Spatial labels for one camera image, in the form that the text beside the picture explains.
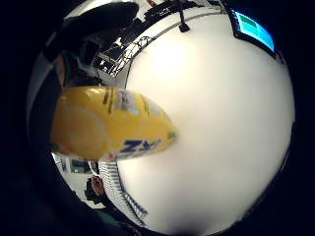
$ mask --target blue screen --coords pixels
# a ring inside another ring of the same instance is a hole
[[[242,33],[245,33],[249,36],[252,36],[256,38],[257,40],[264,43],[266,46],[268,46],[273,52],[275,51],[274,41],[271,37],[271,35],[258,23],[256,23],[254,20],[250,19],[249,17],[246,17],[243,14],[240,14],[238,12],[232,11],[239,24],[239,30]]]

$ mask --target monitor screen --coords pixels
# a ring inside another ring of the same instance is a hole
[[[235,19],[238,31],[256,38],[266,45],[270,50],[275,52],[274,41],[271,35],[262,26],[249,17],[246,17],[245,15],[234,10],[231,10],[231,13]]]

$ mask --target yellow bottle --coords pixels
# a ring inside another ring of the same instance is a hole
[[[50,134],[56,153],[105,161],[162,151],[175,137],[172,122],[158,105],[114,87],[65,89]]]

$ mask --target computer monitor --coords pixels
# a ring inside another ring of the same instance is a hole
[[[231,8],[226,9],[231,19],[235,37],[252,42],[276,58],[275,42],[271,34],[265,28],[244,14]]]

